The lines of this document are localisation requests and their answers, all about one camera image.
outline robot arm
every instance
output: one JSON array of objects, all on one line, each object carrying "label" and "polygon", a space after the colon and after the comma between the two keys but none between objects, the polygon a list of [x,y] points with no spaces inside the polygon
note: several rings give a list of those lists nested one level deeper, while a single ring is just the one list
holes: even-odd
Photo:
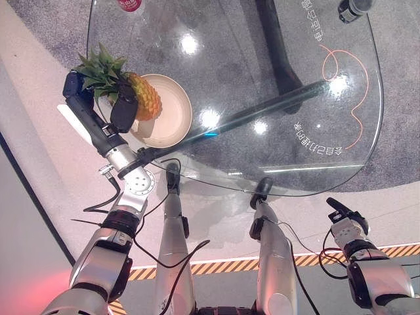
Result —
[{"label": "robot arm", "polygon": [[420,299],[414,298],[410,277],[368,239],[366,219],[333,198],[327,202],[335,209],[328,217],[335,243],[348,261],[353,301],[374,315],[420,314]]},{"label": "robot arm", "polygon": [[[108,313],[108,303],[123,293],[128,281],[133,263],[128,254],[148,194],[155,184],[153,174],[137,165],[136,154],[118,135],[118,132],[126,132],[124,130],[131,125],[135,112],[128,119],[114,113],[115,123],[111,113],[111,123],[105,123],[93,110],[92,94],[82,91],[82,83],[80,74],[68,74],[63,91],[68,108],[82,124],[85,135],[89,135],[89,142],[108,160],[107,177],[111,176],[109,171],[115,169],[119,178],[124,179],[125,188],[75,263],[69,290],[54,299],[42,315]],[[123,108],[123,112],[127,112],[135,106],[137,110],[133,91],[126,89],[119,100],[117,109]]]}]

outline white plate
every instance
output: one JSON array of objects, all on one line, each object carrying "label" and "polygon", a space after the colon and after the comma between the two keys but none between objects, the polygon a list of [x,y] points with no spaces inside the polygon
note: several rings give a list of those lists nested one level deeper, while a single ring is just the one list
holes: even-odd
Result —
[{"label": "white plate", "polygon": [[190,130],[191,102],[184,89],[161,74],[142,75],[157,91],[162,101],[160,115],[148,121],[135,121],[131,133],[154,148],[168,148],[180,142]]}]

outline glass tabletop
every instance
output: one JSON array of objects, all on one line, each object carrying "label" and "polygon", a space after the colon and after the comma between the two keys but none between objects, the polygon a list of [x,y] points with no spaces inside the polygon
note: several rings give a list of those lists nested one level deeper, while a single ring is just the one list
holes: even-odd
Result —
[{"label": "glass tabletop", "polygon": [[143,0],[134,12],[94,0],[88,48],[126,56],[127,71],[163,74],[192,104],[186,138],[131,148],[182,175],[252,192],[305,196],[353,177],[383,115],[381,73],[367,16],[339,20],[335,0]]}]

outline wire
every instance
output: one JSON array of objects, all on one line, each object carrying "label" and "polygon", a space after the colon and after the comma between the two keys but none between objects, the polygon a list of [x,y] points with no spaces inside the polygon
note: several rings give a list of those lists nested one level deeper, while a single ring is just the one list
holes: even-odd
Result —
[{"label": "wire", "polygon": [[181,259],[179,262],[177,262],[176,264],[164,264],[163,262],[161,262],[159,259],[157,259],[156,257],[154,257],[151,253],[149,253],[145,248],[143,248],[137,241],[136,238],[133,238],[133,242],[134,244],[141,249],[147,256],[149,256],[151,259],[153,259],[154,261],[156,261],[158,264],[160,264],[161,266],[165,267],[165,268],[175,268],[176,266],[180,265],[183,261],[185,261],[186,259],[191,258],[190,256],[192,255],[192,253],[188,254],[187,256],[185,256],[183,259]]},{"label": "wire", "polygon": [[168,161],[177,161],[178,162],[178,164],[179,164],[178,174],[180,175],[181,174],[181,161],[179,159],[177,159],[176,157],[171,157],[170,159],[165,159],[163,161],[160,161],[160,162],[157,161],[157,162],[158,163],[165,163],[165,162],[168,162]]},{"label": "wire", "polygon": [[291,243],[291,240],[289,240],[289,239],[287,239],[287,240],[289,241],[289,244],[290,244],[291,260],[293,261],[293,267],[295,269],[297,281],[299,281],[299,284],[301,285],[302,291],[303,291],[304,295],[306,296],[306,298],[308,299],[308,302],[311,305],[312,309],[314,310],[314,313],[316,315],[320,315],[320,313],[318,312],[318,309],[316,308],[314,302],[310,298],[308,291],[305,289],[305,286],[303,285],[301,276],[299,275],[299,271],[297,271],[297,266],[296,266],[296,262],[295,262],[295,255],[293,253],[293,245]]},{"label": "wire", "polygon": [[333,279],[337,279],[337,280],[343,280],[343,279],[347,279],[347,276],[336,276],[334,274],[329,273],[326,268],[324,267],[324,265],[322,264],[322,255],[326,255],[325,252],[326,251],[333,251],[333,250],[340,250],[339,248],[334,248],[334,247],[328,247],[328,248],[323,248],[321,253],[318,256],[318,261],[320,263],[320,267],[321,269],[327,274],[327,276],[333,278]]},{"label": "wire", "polygon": [[110,181],[110,183],[112,184],[112,186],[116,190],[115,195],[113,195],[111,199],[109,199],[105,202],[102,202],[102,203],[99,203],[98,205],[93,205],[92,207],[84,209],[83,212],[97,212],[97,213],[108,213],[109,212],[107,210],[101,210],[101,209],[97,209],[97,208],[104,207],[105,205],[108,205],[109,203],[111,203],[115,199],[117,199],[118,196],[119,196],[119,193],[121,192],[121,188],[119,187],[119,185],[118,185],[118,183],[117,183],[117,181],[114,177],[110,177],[108,180]]},{"label": "wire", "polygon": [[[322,256],[324,256],[325,258],[328,258],[328,257],[335,258],[335,257],[332,257],[332,256],[329,256],[329,255],[325,254],[325,252],[327,250],[341,250],[339,248],[332,248],[332,247],[326,248],[326,242],[327,242],[327,239],[328,239],[328,236],[329,236],[330,233],[331,233],[331,229],[328,230],[327,234],[325,235],[324,241],[322,242],[322,251],[318,255],[318,262],[320,263],[320,267],[321,267],[322,271],[324,271],[325,274],[327,276],[329,276],[330,278],[337,279],[337,280],[347,279],[348,278],[347,276],[336,276],[334,274],[331,274],[330,272],[328,272],[326,270],[326,268],[324,267],[324,264],[322,263]],[[340,261],[340,264],[342,266],[344,266],[345,268],[347,268],[347,266],[344,263],[342,263],[341,261]]]},{"label": "wire", "polygon": [[97,226],[102,226],[101,223],[96,223],[96,222],[91,222],[91,221],[85,221],[85,220],[79,220],[79,219],[70,219],[70,220],[71,221],[76,221],[76,222],[94,224],[94,225],[97,225]]},{"label": "wire", "polygon": [[188,257],[188,258],[187,258],[187,260],[184,262],[184,264],[183,264],[183,266],[181,267],[181,269],[179,270],[178,275],[177,275],[177,277],[175,278],[175,281],[174,281],[174,283],[173,283],[173,285],[172,285],[171,292],[170,292],[170,294],[169,294],[169,296],[168,296],[168,301],[166,302],[165,307],[163,308],[163,310],[160,312],[160,314],[159,314],[159,315],[164,315],[164,314],[166,313],[166,311],[168,310],[169,305],[171,304],[171,301],[172,301],[173,294],[174,294],[174,292],[175,292],[175,288],[177,287],[177,284],[178,284],[179,278],[181,277],[181,274],[182,274],[182,272],[184,271],[184,269],[185,269],[186,265],[189,263],[189,261],[190,261],[190,259],[191,259],[192,255],[194,255],[194,253],[195,253],[196,251],[198,251],[198,250],[199,250],[199,249],[201,249],[202,247],[206,246],[208,243],[210,243],[210,241],[209,241],[209,240],[202,241],[200,244],[198,244],[198,245],[196,246],[196,248],[195,248],[195,249],[191,252],[191,254],[189,254],[188,256],[186,256],[186,257]]},{"label": "wire", "polygon": [[[328,232],[327,232],[327,235],[325,235],[325,238],[324,238],[324,241],[322,242],[322,249],[324,249],[324,248],[326,248],[326,242],[327,242],[327,239],[328,239],[328,236],[330,235],[330,234],[332,234],[332,231],[331,231],[331,229],[329,229],[328,230]],[[333,257],[333,256],[329,256],[329,255],[327,255],[327,254],[325,254],[324,253],[324,257],[326,258],[326,259],[328,259],[328,257],[329,258],[334,258],[336,261],[338,261],[338,263],[341,265],[341,266],[343,266],[344,268],[347,268],[347,265],[345,264],[345,263],[343,263],[342,261],[340,261],[338,258],[336,258],[336,257]]]},{"label": "wire", "polygon": [[[319,255],[319,254],[317,254],[317,253],[315,253],[315,251],[313,251],[313,250],[311,250],[311,249],[309,249],[308,247],[306,247],[303,243],[302,243],[302,241],[299,239],[299,237],[297,236],[297,234],[296,234],[296,232],[295,232],[295,230],[291,227],[291,225],[289,224],[289,223],[286,223],[286,222],[279,222],[277,225],[281,225],[281,224],[284,224],[284,225],[286,225],[286,226],[288,226],[289,227],[289,229],[291,230],[291,232],[293,233],[293,235],[295,236],[295,238],[296,238],[296,240],[299,242],[299,244],[301,244],[302,245],[302,247],[303,248],[305,248],[307,251],[310,251],[312,254],[315,254],[315,255]],[[339,263],[340,265],[342,265],[343,263],[337,258],[337,257],[333,257],[333,256],[328,256],[328,257],[325,257],[326,259],[328,259],[329,261],[335,261],[336,263]]]},{"label": "wire", "polygon": [[144,227],[144,218],[147,217],[150,213],[152,213],[153,211],[155,211],[165,200],[166,198],[168,198],[169,193],[164,197],[164,199],[158,203],[157,206],[155,206],[152,210],[150,210],[149,212],[145,213],[142,217],[142,224],[140,225],[140,228],[138,228],[137,232],[136,232],[136,236],[138,233],[140,233],[140,231],[143,229]]}]

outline white floor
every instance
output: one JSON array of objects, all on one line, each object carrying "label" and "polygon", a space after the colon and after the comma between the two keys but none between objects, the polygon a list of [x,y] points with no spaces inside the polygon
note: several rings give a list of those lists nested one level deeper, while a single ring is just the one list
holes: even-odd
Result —
[{"label": "white floor", "polygon": [[[77,257],[95,226],[70,219],[103,219],[99,214],[82,214],[81,209],[113,194],[108,181],[96,171],[106,162],[56,110],[56,105],[64,102],[62,86],[67,69],[34,38],[5,0],[0,0],[0,42],[0,131]],[[159,182],[162,172],[154,167],[150,170]],[[194,260],[257,254],[259,246],[248,236],[253,220],[249,195],[192,180],[183,181],[181,189],[183,212],[190,221],[188,246],[193,248],[201,240],[211,240]],[[149,198],[150,207],[164,196],[163,180]],[[377,245],[420,241],[420,182],[370,192],[273,198],[270,202],[279,218],[291,224],[309,248],[319,251],[329,228],[327,214],[331,208],[325,202],[328,196],[361,212],[369,220],[371,238]],[[150,215],[138,237],[144,247],[156,254],[162,220],[159,210]],[[305,250],[296,245],[296,252]],[[136,266],[152,264],[139,250],[132,250],[131,256]]]}]

